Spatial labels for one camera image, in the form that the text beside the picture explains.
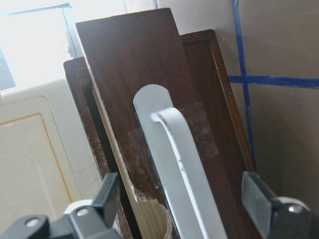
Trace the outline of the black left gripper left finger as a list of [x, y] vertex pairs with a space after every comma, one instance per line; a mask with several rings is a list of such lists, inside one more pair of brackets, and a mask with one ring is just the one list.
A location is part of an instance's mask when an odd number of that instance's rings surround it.
[[70, 239], [120, 239], [113, 228], [120, 207], [120, 177], [118, 173], [105, 175], [92, 200], [70, 204], [65, 215], [71, 226]]

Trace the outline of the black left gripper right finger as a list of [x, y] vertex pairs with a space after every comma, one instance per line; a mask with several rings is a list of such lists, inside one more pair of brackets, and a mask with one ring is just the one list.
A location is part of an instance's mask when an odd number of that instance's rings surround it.
[[319, 216], [298, 199], [278, 197], [256, 172], [243, 173], [242, 204], [264, 239], [319, 237]]

